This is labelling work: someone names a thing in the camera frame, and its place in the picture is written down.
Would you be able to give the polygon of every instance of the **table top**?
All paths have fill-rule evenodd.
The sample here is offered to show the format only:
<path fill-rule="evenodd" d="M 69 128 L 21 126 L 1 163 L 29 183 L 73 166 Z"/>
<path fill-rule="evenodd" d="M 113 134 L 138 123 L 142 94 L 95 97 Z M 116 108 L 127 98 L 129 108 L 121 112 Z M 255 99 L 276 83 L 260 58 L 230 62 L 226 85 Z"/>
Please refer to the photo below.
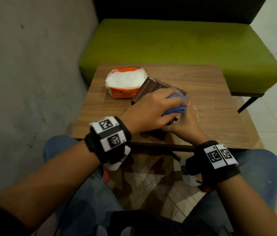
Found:
<path fill-rule="evenodd" d="M 111 70 L 129 66 L 144 68 L 149 77 L 186 91 L 200 125 L 211 139 L 228 148 L 251 148 L 222 70 L 216 65 L 101 64 L 97 67 L 71 137 L 84 138 L 89 133 L 89 123 L 106 116 L 118 116 L 131 106 L 131 99 L 113 99 L 105 88 L 105 79 Z M 135 134 L 131 145 L 168 147 L 175 151 L 193 149 L 191 144 L 171 133 L 164 141 L 147 133 Z"/>

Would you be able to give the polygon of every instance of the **dark backrest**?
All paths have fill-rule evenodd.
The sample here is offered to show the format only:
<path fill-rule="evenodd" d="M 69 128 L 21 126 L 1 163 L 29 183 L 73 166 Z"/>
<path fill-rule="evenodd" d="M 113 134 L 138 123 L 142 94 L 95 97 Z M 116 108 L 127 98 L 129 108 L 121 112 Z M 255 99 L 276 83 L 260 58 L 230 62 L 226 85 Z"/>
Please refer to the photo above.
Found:
<path fill-rule="evenodd" d="M 250 24 L 265 0 L 93 0 L 105 18 L 157 19 Z"/>

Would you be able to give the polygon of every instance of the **leg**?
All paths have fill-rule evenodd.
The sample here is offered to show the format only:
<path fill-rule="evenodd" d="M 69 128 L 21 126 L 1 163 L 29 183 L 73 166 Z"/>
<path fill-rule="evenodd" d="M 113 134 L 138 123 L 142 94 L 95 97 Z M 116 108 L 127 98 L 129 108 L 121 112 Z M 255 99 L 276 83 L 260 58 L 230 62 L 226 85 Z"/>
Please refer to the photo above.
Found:
<path fill-rule="evenodd" d="M 274 211 L 277 198 L 277 156 L 267 150 L 254 149 L 240 152 L 234 157 L 239 163 L 243 178 Z M 224 225 L 227 230 L 233 231 L 215 190 L 207 193 L 200 200 L 184 223 L 188 224 L 188 221 L 192 223 L 192 220 L 196 218 L 207 222 L 215 231 L 221 225 Z"/>
<path fill-rule="evenodd" d="M 69 149 L 78 141 L 68 136 L 51 138 L 45 146 L 44 160 L 48 161 L 59 153 Z M 60 218 L 66 202 L 57 211 Z M 92 235 L 94 226 L 100 224 L 104 228 L 110 223 L 113 211 L 123 210 L 112 191 L 101 177 L 101 169 L 97 169 L 81 185 L 74 195 L 60 226 L 62 235 Z"/>
<path fill-rule="evenodd" d="M 238 110 L 238 113 L 242 112 L 243 110 L 245 110 L 247 107 L 249 107 L 252 103 L 254 103 L 256 100 L 258 99 L 258 97 L 251 97 L 249 98 L 249 100 L 247 102 L 245 102 Z"/>

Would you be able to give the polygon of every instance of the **orange bag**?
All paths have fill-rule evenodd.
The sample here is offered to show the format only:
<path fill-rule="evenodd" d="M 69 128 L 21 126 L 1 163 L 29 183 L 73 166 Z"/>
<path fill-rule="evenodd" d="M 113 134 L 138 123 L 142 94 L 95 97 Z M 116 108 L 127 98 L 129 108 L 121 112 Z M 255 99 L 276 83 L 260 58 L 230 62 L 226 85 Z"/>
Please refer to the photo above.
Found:
<path fill-rule="evenodd" d="M 142 68 L 119 68 L 108 74 L 105 86 L 113 98 L 133 98 L 145 79 L 147 74 Z"/>

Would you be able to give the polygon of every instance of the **concrete wall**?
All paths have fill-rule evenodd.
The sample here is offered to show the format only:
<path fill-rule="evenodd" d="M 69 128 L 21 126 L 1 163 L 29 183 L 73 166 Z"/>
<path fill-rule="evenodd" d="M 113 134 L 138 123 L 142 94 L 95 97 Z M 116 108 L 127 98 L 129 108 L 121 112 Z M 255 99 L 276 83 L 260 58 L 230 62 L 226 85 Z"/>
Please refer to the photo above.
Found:
<path fill-rule="evenodd" d="M 0 190 L 77 119 L 78 59 L 97 24 L 92 0 L 0 0 Z"/>

